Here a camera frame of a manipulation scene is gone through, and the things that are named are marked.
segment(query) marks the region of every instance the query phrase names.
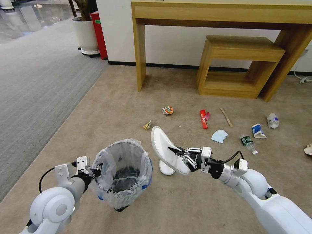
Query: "wooden side table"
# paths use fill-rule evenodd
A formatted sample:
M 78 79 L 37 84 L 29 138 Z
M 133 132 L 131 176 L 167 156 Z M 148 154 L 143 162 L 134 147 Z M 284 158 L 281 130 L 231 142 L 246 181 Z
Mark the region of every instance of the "wooden side table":
M 284 50 L 265 37 L 207 36 L 197 74 L 200 94 L 257 98 Z M 248 72 L 208 72 L 212 59 L 252 60 Z
M 145 25 L 281 30 L 274 44 L 285 50 L 261 91 L 269 101 L 312 39 L 309 0 L 132 0 L 137 90 L 146 74 Z

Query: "gray carpet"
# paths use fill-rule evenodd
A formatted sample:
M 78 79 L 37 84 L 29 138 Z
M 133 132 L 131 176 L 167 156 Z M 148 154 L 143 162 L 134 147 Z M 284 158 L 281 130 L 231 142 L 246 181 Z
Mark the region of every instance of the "gray carpet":
M 0 201 L 107 66 L 77 47 L 70 20 L 0 46 Z
M 38 179 L 49 168 L 72 162 L 78 156 L 96 154 L 115 141 L 135 138 L 142 142 L 154 165 L 151 185 L 127 209 L 117 212 L 89 188 L 80 207 L 62 234 L 265 234 L 255 212 L 231 188 L 202 172 L 187 176 L 163 175 L 150 141 L 147 120 L 160 126 L 177 146 L 209 146 L 213 157 L 225 160 L 241 150 L 248 167 L 262 173 L 282 196 L 291 199 L 312 217 L 312 158 L 303 152 L 311 143 L 311 85 L 287 77 L 268 103 L 262 99 L 201 96 L 196 70 L 147 68 L 141 92 L 137 92 L 136 68 L 109 65 L 64 124 L 55 133 L 14 188 L 0 203 L 0 230 L 19 233 L 29 220 L 29 208 L 39 194 Z M 161 109 L 172 105 L 174 114 Z M 223 107 L 234 127 L 229 127 Z M 199 110 L 210 112 L 203 130 Z M 266 115 L 275 112 L 277 129 L 268 129 Z M 267 139 L 254 139 L 257 156 L 240 142 L 240 134 L 252 134 L 260 123 Z M 223 144 L 210 138 L 223 129 Z M 56 186 L 53 173 L 43 189 Z

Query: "plastic bag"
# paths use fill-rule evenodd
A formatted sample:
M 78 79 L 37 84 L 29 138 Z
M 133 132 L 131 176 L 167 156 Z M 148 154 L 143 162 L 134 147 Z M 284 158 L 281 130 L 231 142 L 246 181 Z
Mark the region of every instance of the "plastic bag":
M 123 211 L 151 183 L 153 167 L 148 155 L 135 139 L 117 141 L 101 150 L 92 168 L 102 163 L 102 175 L 92 181 L 92 191 L 115 210 Z

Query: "wooden table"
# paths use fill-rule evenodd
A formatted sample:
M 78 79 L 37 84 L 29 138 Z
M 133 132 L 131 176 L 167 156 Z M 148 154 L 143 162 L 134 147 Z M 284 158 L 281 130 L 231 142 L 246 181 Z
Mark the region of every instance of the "wooden table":
M 285 50 L 261 91 L 269 101 L 312 39 L 310 0 L 132 1 L 137 90 L 146 75 L 145 25 L 281 30 L 275 44 Z

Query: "white wall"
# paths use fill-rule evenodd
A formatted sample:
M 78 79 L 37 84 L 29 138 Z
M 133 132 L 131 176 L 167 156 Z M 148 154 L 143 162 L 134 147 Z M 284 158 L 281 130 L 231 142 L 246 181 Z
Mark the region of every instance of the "white wall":
M 135 62 L 131 0 L 97 0 L 97 7 L 109 60 Z M 145 26 L 146 62 L 199 65 L 207 34 L 263 36 L 274 41 L 279 31 Z M 297 71 L 312 72 L 312 44 L 309 49 L 300 59 Z M 213 60 L 211 64 L 237 68 L 248 68 L 249 65 L 250 61 L 239 60 Z

